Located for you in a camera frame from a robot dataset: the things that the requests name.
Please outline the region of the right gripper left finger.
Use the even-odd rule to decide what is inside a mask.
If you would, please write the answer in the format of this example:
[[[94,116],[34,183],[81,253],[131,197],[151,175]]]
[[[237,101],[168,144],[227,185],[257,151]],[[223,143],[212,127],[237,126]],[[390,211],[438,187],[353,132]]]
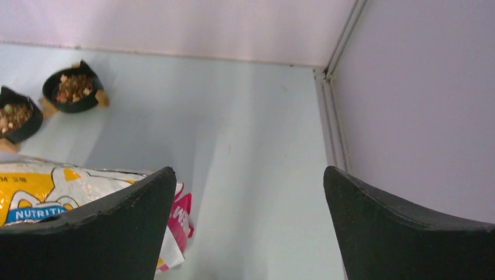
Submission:
[[[2,279],[153,279],[175,196],[164,167],[79,208],[1,228]]]

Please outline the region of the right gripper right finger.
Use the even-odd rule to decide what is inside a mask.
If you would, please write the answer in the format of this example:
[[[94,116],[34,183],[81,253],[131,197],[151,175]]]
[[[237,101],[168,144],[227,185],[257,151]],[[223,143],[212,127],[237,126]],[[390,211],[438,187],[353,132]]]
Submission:
[[[494,225],[410,202],[328,166],[323,188],[348,279],[493,279]]]

